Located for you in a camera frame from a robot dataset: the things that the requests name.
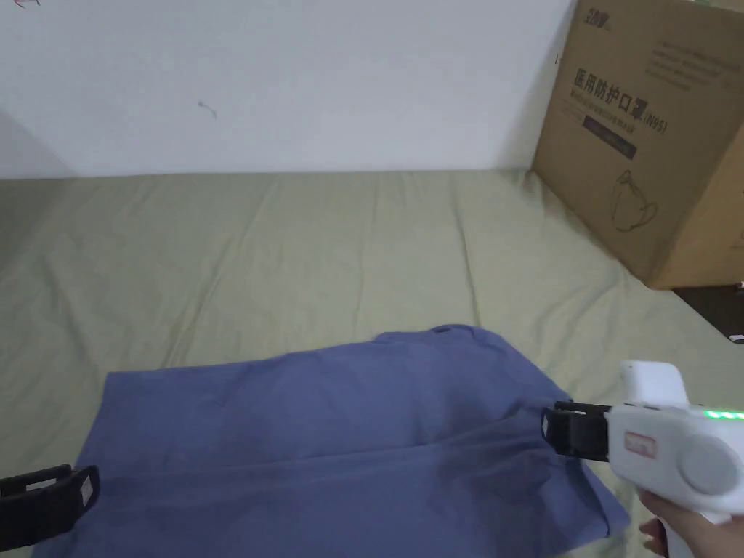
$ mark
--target mattress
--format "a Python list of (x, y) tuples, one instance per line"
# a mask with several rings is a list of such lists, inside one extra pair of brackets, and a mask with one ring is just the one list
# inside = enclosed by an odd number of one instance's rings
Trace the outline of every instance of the mattress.
[[(529, 173), (3, 182), (0, 236), (0, 476), (73, 463), (109, 371), (439, 324), (499, 333), (576, 400), (619, 403), (634, 358), (678, 365), (696, 403), (744, 407), (742, 348), (634, 279)], [(576, 555), (643, 552), (628, 530)]]

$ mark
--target blue shirt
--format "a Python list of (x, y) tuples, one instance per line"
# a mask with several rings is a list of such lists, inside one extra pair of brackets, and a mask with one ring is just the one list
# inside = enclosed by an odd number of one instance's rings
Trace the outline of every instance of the blue shirt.
[(112, 373), (78, 461), (98, 503), (43, 557), (547, 557), (624, 529), (542, 439), (566, 400), (474, 327)]

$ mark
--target red logo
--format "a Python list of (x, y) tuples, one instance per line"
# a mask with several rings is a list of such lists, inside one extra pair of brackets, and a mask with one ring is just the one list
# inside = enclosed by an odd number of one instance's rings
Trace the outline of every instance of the red logo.
[(656, 440), (642, 434), (626, 432), (625, 449), (643, 455), (645, 458), (656, 459)]

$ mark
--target hand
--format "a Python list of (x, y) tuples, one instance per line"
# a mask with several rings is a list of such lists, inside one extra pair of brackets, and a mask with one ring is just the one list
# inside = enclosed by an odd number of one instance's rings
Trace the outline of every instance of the hand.
[[(642, 492), (641, 503), (683, 538), (695, 558), (732, 558), (744, 555), (744, 516), (716, 525), (699, 513), (686, 510), (652, 493)], [(644, 547), (664, 556), (666, 548), (661, 522), (653, 519), (641, 526), (641, 532), (651, 536)]]

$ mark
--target brown cardboard box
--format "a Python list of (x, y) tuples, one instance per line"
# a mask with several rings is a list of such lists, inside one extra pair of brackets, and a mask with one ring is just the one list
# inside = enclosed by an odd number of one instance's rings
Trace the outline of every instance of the brown cardboard box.
[(744, 280), (744, 13), (579, 0), (560, 64), (538, 175), (648, 286)]

